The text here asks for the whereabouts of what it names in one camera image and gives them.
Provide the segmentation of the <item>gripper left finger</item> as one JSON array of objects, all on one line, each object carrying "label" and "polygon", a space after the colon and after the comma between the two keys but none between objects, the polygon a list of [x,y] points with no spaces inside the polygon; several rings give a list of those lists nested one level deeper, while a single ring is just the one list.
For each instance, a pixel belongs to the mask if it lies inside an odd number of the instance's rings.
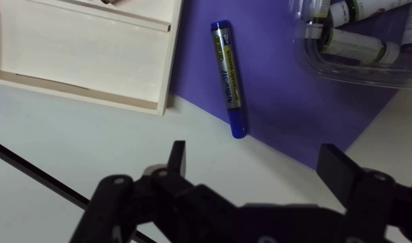
[{"label": "gripper left finger", "polygon": [[182,176],[185,145],[175,141],[167,164],[147,168],[137,181],[128,175],[102,179],[70,243],[139,241],[137,226],[149,222],[172,243],[238,243],[237,208]]}]

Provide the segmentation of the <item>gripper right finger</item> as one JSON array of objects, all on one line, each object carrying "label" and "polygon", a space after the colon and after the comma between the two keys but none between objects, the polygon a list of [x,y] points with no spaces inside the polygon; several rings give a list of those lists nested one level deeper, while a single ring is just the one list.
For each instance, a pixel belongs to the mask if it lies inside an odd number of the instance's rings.
[{"label": "gripper right finger", "polygon": [[334,243],[392,243],[385,238],[395,226],[412,243],[412,185],[362,168],[333,144],[322,144],[317,175],[346,209]]}]

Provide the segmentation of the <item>blue whiteboard marker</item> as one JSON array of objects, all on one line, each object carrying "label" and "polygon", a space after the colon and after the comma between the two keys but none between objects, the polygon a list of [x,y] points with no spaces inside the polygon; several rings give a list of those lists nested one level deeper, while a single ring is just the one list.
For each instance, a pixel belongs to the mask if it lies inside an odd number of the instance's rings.
[{"label": "blue whiteboard marker", "polygon": [[211,23],[211,34],[231,133],[234,138],[242,139],[247,135],[247,128],[230,22],[221,20]]}]

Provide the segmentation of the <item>light wooden tray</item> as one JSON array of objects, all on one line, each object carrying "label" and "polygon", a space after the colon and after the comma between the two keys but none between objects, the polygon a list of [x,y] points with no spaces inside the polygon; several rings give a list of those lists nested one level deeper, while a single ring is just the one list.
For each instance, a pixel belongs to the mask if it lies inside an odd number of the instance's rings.
[{"label": "light wooden tray", "polygon": [[0,0],[0,85],[164,115],[184,0]]}]

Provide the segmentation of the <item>purple paper sheet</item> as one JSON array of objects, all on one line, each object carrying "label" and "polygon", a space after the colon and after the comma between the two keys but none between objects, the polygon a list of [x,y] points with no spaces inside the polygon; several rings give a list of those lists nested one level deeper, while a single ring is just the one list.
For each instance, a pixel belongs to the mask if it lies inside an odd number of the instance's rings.
[{"label": "purple paper sheet", "polygon": [[250,135],[314,168],[321,143],[412,164],[412,90],[320,78],[298,62],[289,0],[184,0],[172,91],[228,121],[210,24],[232,23]]}]

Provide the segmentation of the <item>clear plastic container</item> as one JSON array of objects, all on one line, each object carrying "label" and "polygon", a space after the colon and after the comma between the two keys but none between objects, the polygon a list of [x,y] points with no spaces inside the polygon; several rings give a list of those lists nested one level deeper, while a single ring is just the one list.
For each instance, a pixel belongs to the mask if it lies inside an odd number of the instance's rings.
[{"label": "clear plastic container", "polygon": [[287,0],[293,51],[307,72],[412,89],[412,0]]}]

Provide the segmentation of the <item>heap of markers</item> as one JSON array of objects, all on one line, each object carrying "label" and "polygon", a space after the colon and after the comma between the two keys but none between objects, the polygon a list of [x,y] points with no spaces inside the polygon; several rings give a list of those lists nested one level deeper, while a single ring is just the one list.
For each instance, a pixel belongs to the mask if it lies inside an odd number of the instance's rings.
[{"label": "heap of markers", "polygon": [[405,16],[412,0],[313,0],[305,43],[323,57],[395,64],[412,38]]}]

